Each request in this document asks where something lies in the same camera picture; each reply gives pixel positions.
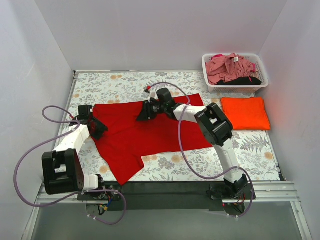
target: floral tablecloth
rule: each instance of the floral tablecloth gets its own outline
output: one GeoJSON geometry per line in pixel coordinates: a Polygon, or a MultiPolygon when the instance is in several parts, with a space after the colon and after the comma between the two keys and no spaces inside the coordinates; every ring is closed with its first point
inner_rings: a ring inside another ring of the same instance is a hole
{"type": "MultiPolygon", "coordinates": [[[[211,102],[220,105],[220,98],[249,98],[253,95],[209,93],[202,72],[121,72],[80,73],[75,84],[69,111],[75,116],[78,105],[114,104],[138,102],[146,99],[143,90],[157,82],[179,85],[188,95],[201,95],[205,105],[211,102]]],[[[166,85],[172,96],[181,92],[166,85]]],[[[265,131],[233,131],[233,148],[236,157],[253,181],[279,181],[279,173],[265,131]]],[[[213,147],[186,151],[192,167],[204,176],[215,176],[222,172],[218,155],[213,147]]],[[[82,168],[87,174],[101,174],[105,181],[115,181],[108,164],[98,153],[95,143],[88,139],[79,153],[82,168]]],[[[131,181],[205,181],[194,175],[184,162],[180,152],[164,152],[143,156],[144,169],[131,181]]]]}

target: pink clothing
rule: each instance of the pink clothing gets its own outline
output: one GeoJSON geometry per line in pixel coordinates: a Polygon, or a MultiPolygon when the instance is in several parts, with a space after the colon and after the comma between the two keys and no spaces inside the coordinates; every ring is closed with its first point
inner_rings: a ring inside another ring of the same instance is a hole
{"type": "Polygon", "coordinates": [[[254,63],[252,63],[253,66],[253,70],[251,72],[255,73],[256,72],[256,65],[254,63]]]}
{"type": "Polygon", "coordinates": [[[220,80],[227,83],[240,77],[249,77],[250,72],[255,70],[252,62],[235,53],[229,56],[214,56],[205,67],[212,85],[216,85],[220,80]],[[238,61],[234,62],[234,57],[238,57],[238,61]]]}

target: gray floor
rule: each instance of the gray floor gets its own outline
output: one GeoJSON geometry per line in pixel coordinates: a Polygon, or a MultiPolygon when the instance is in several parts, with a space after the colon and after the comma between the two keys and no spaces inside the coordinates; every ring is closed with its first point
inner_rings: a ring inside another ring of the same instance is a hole
{"type": "MultiPolygon", "coordinates": [[[[249,214],[235,220],[207,210],[131,210],[117,225],[86,216],[85,204],[60,203],[39,210],[33,240],[299,240],[290,202],[254,202],[249,214]]],[[[112,221],[120,212],[107,212],[112,221]]]]}

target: wire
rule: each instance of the wire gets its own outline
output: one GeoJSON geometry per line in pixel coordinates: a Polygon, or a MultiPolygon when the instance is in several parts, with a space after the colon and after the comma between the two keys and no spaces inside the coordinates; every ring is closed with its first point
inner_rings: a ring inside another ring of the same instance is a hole
{"type": "Polygon", "coordinates": [[[239,199],[238,199],[238,201],[237,201],[237,202],[233,202],[233,203],[231,203],[231,204],[233,204],[233,205],[237,205],[237,204],[240,202],[241,197],[242,197],[242,195],[240,195],[240,197],[239,197],[239,199]]]}
{"type": "Polygon", "coordinates": [[[236,210],[238,213],[243,214],[243,212],[238,208],[238,206],[237,206],[237,205],[233,205],[233,204],[231,204],[231,206],[232,206],[232,208],[233,208],[234,210],[236,210]]]}
{"type": "MultiPolygon", "coordinates": [[[[45,114],[45,111],[46,111],[47,109],[49,109],[49,108],[60,109],[60,110],[62,110],[62,111],[64,111],[64,112],[66,112],[67,114],[69,114],[70,117],[72,116],[72,114],[71,114],[69,111],[63,109],[62,107],[55,106],[55,105],[46,106],[46,107],[42,110],[42,116],[43,116],[46,120],[48,120],[49,122],[56,123],[56,124],[76,123],[77,125],[76,125],[76,127],[75,127],[74,129],[72,129],[72,130],[70,130],[70,131],[68,131],[68,132],[66,132],[66,133],[63,133],[63,134],[61,134],[61,135],[59,135],[59,136],[56,136],[56,137],[53,137],[53,138],[51,138],[51,139],[49,139],[49,140],[46,140],[46,141],[44,141],[44,142],[41,142],[41,143],[39,143],[38,145],[32,147],[32,148],[29,149],[25,154],[23,154],[23,156],[19,159],[18,163],[16,164],[15,169],[14,169],[14,173],[13,173],[13,185],[14,185],[14,189],[15,189],[16,193],[18,194],[19,198],[20,198],[25,204],[27,204],[27,205],[29,205],[29,206],[31,206],[31,207],[35,207],[35,208],[44,208],[44,207],[52,206],[52,205],[55,205],[55,204],[57,204],[57,203],[65,200],[65,199],[69,198],[69,197],[72,197],[73,195],[76,195],[76,194],[80,194],[80,193],[81,193],[81,192],[73,192],[73,193],[70,193],[70,194],[68,194],[68,195],[66,195],[66,196],[64,196],[64,197],[62,197],[62,198],[60,198],[60,199],[58,199],[58,200],[56,200],[56,201],[53,201],[53,202],[49,202],[49,203],[46,203],[46,204],[34,204],[34,203],[32,203],[32,202],[29,202],[27,199],[25,199],[25,197],[22,195],[22,193],[21,193],[20,190],[19,190],[18,180],[17,180],[17,178],[18,178],[18,170],[19,170],[19,167],[20,167],[22,161],[26,158],[26,156],[28,156],[33,150],[35,150],[35,149],[37,149],[37,148],[39,148],[39,147],[41,147],[41,146],[43,146],[43,145],[45,145],[45,144],[47,144],[47,143],[50,143],[50,142],[55,141],[55,140],[57,140],[57,139],[63,138],[63,137],[65,137],[65,136],[71,134],[73,131],[77,130],[77,129],[80,127],[80,122],[77,121],[77,120],[57,121],[57,120],[52,120],[52,119],[48,118],[48,117],[46,116],[46,114],[45,114]]],[[[123,218],[123,217],[125,216],[125,214],[126,214],[126,210],[127,210],[127,201],[126,201],[126,198],[125,198],[125,196],[124,196],[121,192],[119,192],[119,191],[117,191],[117,190],[102,189],[102,190],[90,190],[90,191],[86,191],[86,193],[102,193],[102,192],[119,194],[120,197],[121,197],[122,200],[123,200],[123,212],[122,212],[121,217],[120,217],[117,221],[114,221],[114,222],[104,221],[104,220],[102,220],[102,219],[98,219],[97,217],[96,217],[95,219],[97,219],[98,221],[100,221],[100,222],[102,222],[102,223],[104,223],[104,224],[107,224],[107,225],[117,224],[118,222],[120,222],[120,221],[122,220],[122,218],[123,218]]]]}
{"type": "Polygon", "coordinates": [[[98,206],[99,216],[101,216],[102,214],[104,214],[103,210],[102,210],[102,212],[100,212],[100,206],[99,205],[97,205],[97,206],[98,206]]]}
{"type": "Polygon", "coordinates": [[[112,198],[111,198],[111,199],[109,200],[109,202],[107,203],[107,205],[106,205],[107,208],[110,206],[111,202],[112,202],[112,198]]]}
{"type": "MultiPolygon", "coordinates": [[[[178,123],[178,141],[179,141],[179,146],[180,146],[180,151],[182,153],[182,156],[183,156],[183,159],[185,161],[185,163],[187,164],[187,166],[189,167],[189,169],[196,175],[198,176],[199,178],[202,178],[202,179],[206,179],[206,180],[214,180],[214,179],[217,179],[217,178],[220,178],[221,176],[225,175],[226,173],[230,172],[231,170],[233,169],[240,169],[242,170],[248,177],[250,183],[251,183],[251,198],[250,198],[250,203],[249,203],[249,206],[247,207],[247,209],[239,216],[237,215],[230,215],[231,217],[234,217],[234,218],[238,218],[238,217],[242,217],[244,215],[247,214],[247,212],[250,210],[251,206],[252,206],[252,202],[254,200],[254,195],[255,195],[255,189],[254,189],[254,185],[252,183],[252,180],[248,174],[248,172],[243,169],[242,167],[240,166],[233,166],[233,167],[230,167],[229,169],[227,169],[226,171],[224,171],[223,173],[220,173],[218,174],[217,176],[212,176],[212,177],[208,177],[208,176],[202,176],[201,174],[197,173],[193,168],[192,166],[190,165],[190,163],[188,162],[187,158],[186,158],[186,155],[185,155],[185,152],[184,152],[184,148],[182,146],[182,141],[181,141],[181,123],[182,123],[182,119],[184,117],[184,114],[187,110],[187,107],[190,105],[190,98],[189,96],[180,88],[178,87],[177,85],[173,84],[173,83],[170,83],[170,82],[156,82],[154,84],[152,84],[148,89],[151,89],[153,88],[154,86],[156,85],[159,85],[159,84],[167,84],[167,85],[171,85],[171,86],[174,86],[175,88],[177,88],[178,90],[180,90],[185,96],[186,98],[188,99],[188,102],[186,103],[185,107],[183,108],[182,110],[182,113],[181,113],[181,116],[180,116],[180,119],[179,119],[179,123],[178,123]]],[[[217,214],[217,215],[223,215],[224,214],[221,214],[221,213],[218,213],[218,212],[213,212],[213,214],[217,214]]]]}
{"type": "Polygon", "coordinates": [[[243,201],[240,204],[243,204],[245,202],[245,200],[246,200],[246,194],[244,193],[243,194],[243,201]]]}
{"type": "Polygon", "coordinates": [[[95,200],[101,200],[106,196],[107,192],[104,192],[104,195],[102,197],[94,197],[95,200]]]}

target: white arm segment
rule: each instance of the white arm segment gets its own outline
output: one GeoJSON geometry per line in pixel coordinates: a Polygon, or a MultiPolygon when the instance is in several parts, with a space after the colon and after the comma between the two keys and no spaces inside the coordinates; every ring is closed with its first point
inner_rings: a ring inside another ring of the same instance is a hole
{"type": "MultiPolygon", "coordinates": [[[[68,130],[70,131],[75,128],[76,128],[76,125],[69,127],[68,130]]],[[[81,124],[77,130],[67,135],[53,151],[62,152],[68,149],[75,149],[76,153],[79,155],[81,147],[85,144],[85,141],[89,137],[90,137],[90,133],[87,125],[81,124]]],[[[60,168],[66,169],[66,165],[62,164],[60,168]]],[[[94,189],[97,189],[98,187],[99,187],[99,182],[98,182],[97,175],[84,174],[83,191],[94,190],[94,189]]]]}
{"type": "MultiPolygon", "coordinates": [[[[180,106],[178,106],[174,111],[174,115],[175,118],[179,121],[182,111],[184,110],[184,108],[186,107],[186,104],[182,104],[180,106]]],[[[192,123],[197,123],[197,120],[195,119],[195,115],[198,112],[201,112],[202,110],[206,109],[205,106],[187,106],[186,110],[183,114],[183,118],[182,121],[188,121],[188,122],[192,122],[192,123]]]]}
{"type": "MultiPolygon", "coordinates": [[[[75,128],[76,125],[69,127],[68,130],[70,131],[75,128]]],[[[82,145],[89,137],[90,133],[87,125],[81,124],[77,130],[67,135],[53,151],[62,152],[68,149],[75,149],[76,153],[79,154],[82,145]]]]}
{"type": "MultiPolygon", "coordinates": [[[[225,141],[223,146],[213,145],[213,147],[218,154],[223,171],[232,167],[239,167],[231,139],[225,141]]],[[[242,174],[240,169],[233,169],[224,175],[224,179],[233,184],[235,181],[239,181],[239,179],[242,178],[242,174]]]]}
{"type": "MultiPolygon", "coordinates": [[[[174,115],[177,120],[180,119],[183,109],[186,107],[186,104],[182,104],[178,106],[174,111],[174,115]]],[[[183,118],[183,121],[196,123],[195,114],[204,110],[205,106],[187,106],[183,118]]],[[[233,148],[233,143],[231,139],[228,139],[224,142],[223,146],[213,145],[216,153],[218,154],[219,160],[222,165],[223,171],[228,170],[232,167],[239,167],[238,160],[236,158],[236,154],[233,148]]],[[[242,172],[240,169],[233,169],[224,175],[224,179],[229,181],[230,183],[234,183],[235,181],[239,181],[242,178],[242,172]]]]}

